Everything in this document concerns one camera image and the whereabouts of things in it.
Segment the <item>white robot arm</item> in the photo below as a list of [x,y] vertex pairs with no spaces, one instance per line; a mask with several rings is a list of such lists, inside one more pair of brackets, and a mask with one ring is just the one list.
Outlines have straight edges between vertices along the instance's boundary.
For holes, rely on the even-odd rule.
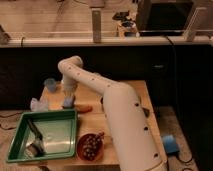
[[84,70],[79,56],[61,60],[58,69],[63,75],[65,90],[74,91],[74,85],[79,82],[103,97],[121,171],[167,171],[140,98],[132,86]]

